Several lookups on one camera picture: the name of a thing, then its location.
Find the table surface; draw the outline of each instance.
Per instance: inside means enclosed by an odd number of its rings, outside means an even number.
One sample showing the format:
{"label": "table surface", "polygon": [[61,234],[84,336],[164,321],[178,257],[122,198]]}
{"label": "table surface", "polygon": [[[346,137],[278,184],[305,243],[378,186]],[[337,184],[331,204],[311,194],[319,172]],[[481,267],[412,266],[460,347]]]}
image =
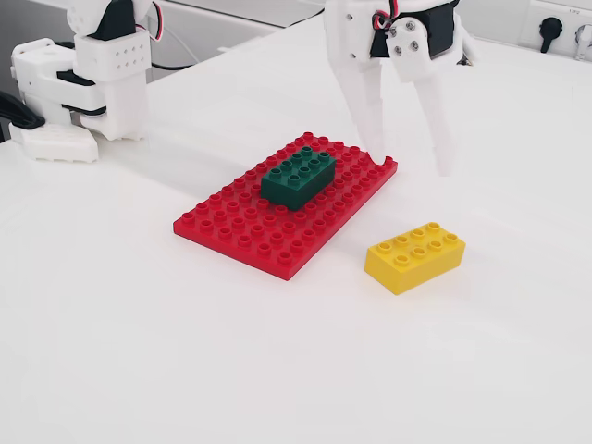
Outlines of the table surface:
{"label": "table surface", "polygon": [[[310,130],[358,142],[320,18],[150,85],[95,165],[0,145],[0,441],[590,442],[592,66],[480,42],[458,172],[384,84],[400,172],[285,282],[172,233]],[[462,266],[395,297],[368,246],[435,220]]]}

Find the red lego baseplate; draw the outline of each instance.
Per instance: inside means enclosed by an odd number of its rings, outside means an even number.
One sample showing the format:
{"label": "red lego baseplate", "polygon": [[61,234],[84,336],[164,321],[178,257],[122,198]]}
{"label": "red lego baseplate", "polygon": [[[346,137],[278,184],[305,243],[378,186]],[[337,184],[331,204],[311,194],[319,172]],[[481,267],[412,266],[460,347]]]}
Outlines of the red lego baseplate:
{"label": "red lego baseplate", "polygon": [[[337,159],[333,183],[297,212],[261,199],[263,176],[303,146],[327,151]],[[185,213],[174,230],[183,238],[290,280],[397,172],[397,166],[390,157],[377,166],[357,146],[348,148],[343,142],[307,132]]]}

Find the power outlet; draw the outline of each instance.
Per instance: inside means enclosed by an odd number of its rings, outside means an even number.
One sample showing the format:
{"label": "power outlet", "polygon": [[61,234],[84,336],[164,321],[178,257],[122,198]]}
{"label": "power outlet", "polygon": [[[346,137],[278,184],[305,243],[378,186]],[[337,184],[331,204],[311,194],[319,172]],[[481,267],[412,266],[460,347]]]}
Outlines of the power outlet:
{"label": "power outlet", "polygon": [[[592,10],[531,0],[520,44],[540,50],[543,45],[540,24],[549,17],[559,19],[563,23],[563,32],[553,41],[549,52],[575,58],[577,54],[575,35],[580,27],[592,25]],[[592,61],[592,48],[586,53],[586,60]]]}

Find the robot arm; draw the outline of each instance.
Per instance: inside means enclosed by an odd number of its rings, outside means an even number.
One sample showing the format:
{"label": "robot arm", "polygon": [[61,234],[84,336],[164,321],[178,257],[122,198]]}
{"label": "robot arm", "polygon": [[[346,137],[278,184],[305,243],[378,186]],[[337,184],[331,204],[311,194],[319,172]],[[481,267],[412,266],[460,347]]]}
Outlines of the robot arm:
{"label": "robot arm", "polygon": [[[146,75],[152,65],[150,34],[137,29],[152,0],[70,0],[68,23],[75,49],[49,39],[25,43],[13,52],[13,77],[21,99],[61,134],[93,130],[108,140],[142,137],[146,120]],[[85,129],[73,128],[80,119]],[[30,134],[14,129],[14,140]],[[35,158],[96,160],[96,142],[84,137],[78,151],[56,152],[36,143]]]}
{"label": "robot arm", "polygon": [[400,80],[412,82],[425,112],[438,170],[449,175],[455,142],[447,121],[440,73],[475,53],[461,20],[459,0],[328,0],[329,62],[366,150],[385,159],[380,58],[390,58]]}

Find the cable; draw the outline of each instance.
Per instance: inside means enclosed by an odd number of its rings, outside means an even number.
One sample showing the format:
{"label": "cable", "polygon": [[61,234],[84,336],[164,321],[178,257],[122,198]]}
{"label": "cable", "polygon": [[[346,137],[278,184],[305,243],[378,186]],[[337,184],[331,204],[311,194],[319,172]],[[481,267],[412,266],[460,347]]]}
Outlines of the cable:
{"label": "cable", "polygon": [[[153,42],[160,42],[163,38],[163,34],[165,33],[165,16],[163,15],[163,10],[160,7],[160,5],[158,5],[156,2],[152,2],[152,4],[156,8],[158,30],[156,31],[155,36],[150,34],[150,40],[152,40]],[[140,30],[148,31],[148,30],[146,30],[146,28],[144,28],[142,25],[139,25],[139,24],[136,24],[136,28],[138,28]]]}
{"label": "cable", "polygon": [[165,67],[164,65],[158,65],[157,63],[153,62],[152,66],[154,68],[162,69],[164,71],[182,71],[183,69],[191,68],[195,65],[187,65],[185,67]]}
{"label": "cable", "polygon": [[399,0],[388,0],[390,13],[378,10],[372,16],[372,24],[375,30],[388,30],[399,16]]}
{"label": "cable", "polygon": [[316,16],[320,16],[324,12],[325,12],[325,9],[323,8],[323,9],[321,9],[320,11],[318,11],[316,14],[314,14],[311,17],[307,17],[307,18],[303,18],[302,20],[295,21],[294,23],[292,23],[291,25],[289,25],[288,28],[291,27],[291,26],[297,25],[298,23],[302,23],[303,21],[313,19]]}

